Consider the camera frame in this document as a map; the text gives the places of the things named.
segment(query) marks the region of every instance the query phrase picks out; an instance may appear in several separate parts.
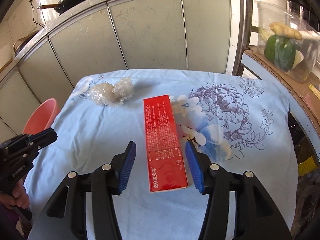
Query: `cardboard shelf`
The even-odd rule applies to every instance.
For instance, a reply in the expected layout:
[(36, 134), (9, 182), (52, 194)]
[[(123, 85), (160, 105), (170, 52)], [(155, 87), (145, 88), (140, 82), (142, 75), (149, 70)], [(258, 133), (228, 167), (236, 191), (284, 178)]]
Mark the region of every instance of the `cardboard shelf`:
[(257, 61), (288, 89), (303, 108), (320, 137), (320, 99), (309, 88), (310, 84), (319, 87), (320, 80), (313, 73), (310, 73), (308, 79), (303, 84), (292, 80), (261, 55), (257, 51), (256, 46), (252, 46), (250, 50), (246, 50), (244, 53)]

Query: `pink bowl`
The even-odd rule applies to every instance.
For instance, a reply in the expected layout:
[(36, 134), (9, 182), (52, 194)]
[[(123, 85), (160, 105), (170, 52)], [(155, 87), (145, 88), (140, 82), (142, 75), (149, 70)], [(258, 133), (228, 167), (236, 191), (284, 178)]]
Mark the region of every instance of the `pink bowl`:
[(30, 116), (23, 133), (36, 134), (51, 127), (58, 113), (60, 109), (57, 100), (54, 98), (46, 100)]

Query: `green pepper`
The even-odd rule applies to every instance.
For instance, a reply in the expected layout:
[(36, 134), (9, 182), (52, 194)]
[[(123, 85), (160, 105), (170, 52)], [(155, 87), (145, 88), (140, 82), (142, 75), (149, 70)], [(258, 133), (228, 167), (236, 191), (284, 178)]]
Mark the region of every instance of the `green pepper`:
[(289, 38), (275, 34), (267, 40), (264, 56), (277, 67), (287, 72), (293, 66), (296, 49)]

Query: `ginger root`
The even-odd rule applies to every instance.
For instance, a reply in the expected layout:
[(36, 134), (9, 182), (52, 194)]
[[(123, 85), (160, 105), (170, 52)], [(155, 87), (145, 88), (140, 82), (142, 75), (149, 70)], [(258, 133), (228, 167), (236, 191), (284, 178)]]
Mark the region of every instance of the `ginger root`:
[(284, 36), (289, 39), (302, 40), (302, 35), (297, 30), (278, 22), (270, 23), (270, 30), (279, 36)]

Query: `wooden handle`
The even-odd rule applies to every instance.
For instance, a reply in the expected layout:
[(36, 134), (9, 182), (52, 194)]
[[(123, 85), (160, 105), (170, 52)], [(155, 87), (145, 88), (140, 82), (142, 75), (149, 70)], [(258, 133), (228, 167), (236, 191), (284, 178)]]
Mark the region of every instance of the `wooden handle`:
[(45, 4), (45, 5), (40, 5), (38, 7), (38, 9), (42, 10), (42, 9), (50, 9), (50, 8), (56, 8), (60, 6), (59, 4)]

